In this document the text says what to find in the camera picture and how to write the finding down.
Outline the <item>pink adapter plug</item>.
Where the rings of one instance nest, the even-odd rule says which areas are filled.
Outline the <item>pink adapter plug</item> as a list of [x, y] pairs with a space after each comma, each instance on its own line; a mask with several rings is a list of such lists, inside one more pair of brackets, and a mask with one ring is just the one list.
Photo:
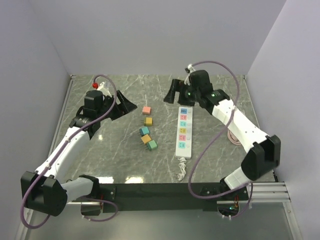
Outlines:
[[150, 115], [150, 114], [151, 114], [151, 111], [152, 111], [152, 109], [151, 109], [151, 107], [149, 107], [149, 106], [144, 106], [144, 107], [142, 108], [142, 114], [143, 114], [143, 115]]

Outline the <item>yellow adapter plug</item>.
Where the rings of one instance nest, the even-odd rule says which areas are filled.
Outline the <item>yellow adapter plug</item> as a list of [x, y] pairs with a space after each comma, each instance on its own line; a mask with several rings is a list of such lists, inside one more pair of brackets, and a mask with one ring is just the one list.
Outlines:
[[143, 119], [143, 125], [147, 126], [147, 127], [152, 126], [153, 125], [153, 118], [152, 117], [145, 117]]
[[148, 142], [150, 142], [152, 140], [148, 134], [143, 135], [140, 139], [144, 145], [146, 145]]

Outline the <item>teal adapter plug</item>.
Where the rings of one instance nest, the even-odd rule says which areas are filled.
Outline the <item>teal adapter plug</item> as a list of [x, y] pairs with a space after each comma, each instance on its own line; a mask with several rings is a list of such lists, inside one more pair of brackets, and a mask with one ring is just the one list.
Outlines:
[[150, 134], [150, 130], [147, 126], [143, 126], [139, 129], [139, 134], [143, 137], [145, 135], [149, 135]]

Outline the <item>green adapter plug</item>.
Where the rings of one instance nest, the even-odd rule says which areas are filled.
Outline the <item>green adapter plug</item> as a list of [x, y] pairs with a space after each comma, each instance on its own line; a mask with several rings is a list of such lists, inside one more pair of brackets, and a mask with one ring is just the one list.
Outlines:
[[151, 140], [146, 143], [146, 147], [149, 151], [153, 151], [158, 148], [158, 144], [155, 140]]

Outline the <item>white multicolour power strip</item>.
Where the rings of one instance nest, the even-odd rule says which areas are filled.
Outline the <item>white multicolour power strip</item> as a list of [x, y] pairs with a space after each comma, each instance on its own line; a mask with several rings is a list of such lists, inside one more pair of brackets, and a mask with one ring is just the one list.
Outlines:
[[193, 108], [180, 106], [178, 108], [175, 156], [177, 158], [192, 158]]

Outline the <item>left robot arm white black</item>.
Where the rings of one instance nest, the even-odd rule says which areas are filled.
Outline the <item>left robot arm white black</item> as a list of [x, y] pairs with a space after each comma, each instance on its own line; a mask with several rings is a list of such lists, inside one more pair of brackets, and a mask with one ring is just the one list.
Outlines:
[[99, 179], [80, 175], [61, 183], [72, 162], [87, 145], [105, 119], [116, 120], [137, 109], [119, 90], [106, 95], [100, 90], [86, 93], [84, 104], [71, 120], [64, 139], [47, 160], [34, 172], [26, 171], [21, 179], [22, 207], [50, 216], [58, 216], [66, 204], [80, 197], [94, 201], [100, 196]]

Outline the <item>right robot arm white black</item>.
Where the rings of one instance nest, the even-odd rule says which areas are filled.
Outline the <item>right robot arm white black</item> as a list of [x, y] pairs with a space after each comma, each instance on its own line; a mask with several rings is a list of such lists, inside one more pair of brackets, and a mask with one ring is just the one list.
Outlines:
[[258, 180], [280, 164], [281, 140], [276, 135], [268, 135], [253, 124], [222, 89], [214, 89], [205, 70], [190, 72], [186, 80], [173, 79], [164, 102], [172, 104], [179, 93], [178, 103], [183, 115], [195, 103], [224, 124], [240, 142], [246, 152], [240, 167], [222, 179], [219, 193], [230, 200], [237, 190]]

